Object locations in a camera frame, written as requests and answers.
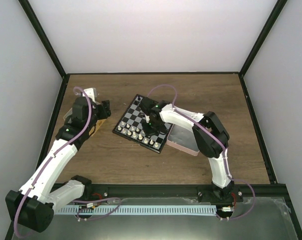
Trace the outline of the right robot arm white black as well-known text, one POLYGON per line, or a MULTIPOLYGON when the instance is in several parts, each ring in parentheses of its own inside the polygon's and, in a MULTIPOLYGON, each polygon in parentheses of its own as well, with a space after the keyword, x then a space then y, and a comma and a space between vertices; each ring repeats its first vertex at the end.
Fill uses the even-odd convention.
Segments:
POLYGON ((163 133, 166 123, 194 135, 197 148, 209 160, 214 198, 220 202, 227 200, 235 185, 228 163, 230 135, 218 116, 212 111, 192 112, 168 101, 156 102, 148 97, 141 100, 139 108, 145 115, 142 128, 148 136, 163 133))

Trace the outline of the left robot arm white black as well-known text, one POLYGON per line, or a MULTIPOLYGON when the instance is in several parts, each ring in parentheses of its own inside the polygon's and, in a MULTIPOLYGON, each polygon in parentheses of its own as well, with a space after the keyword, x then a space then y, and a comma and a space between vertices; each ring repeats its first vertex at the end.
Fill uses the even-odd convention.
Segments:
POLYGON ((75 175, 60 188, 52 188, 83 143, 110 116, 109 100, 96 103, 85 96, 75 99, 72 113, 59 129, 41 165, 18 191, 10 190, 5 197, 10 219, 15 225, 41 233, 48 228, 58 210, 74 200, 88 202, 92 198, 92 181, 83 176, 75 175))

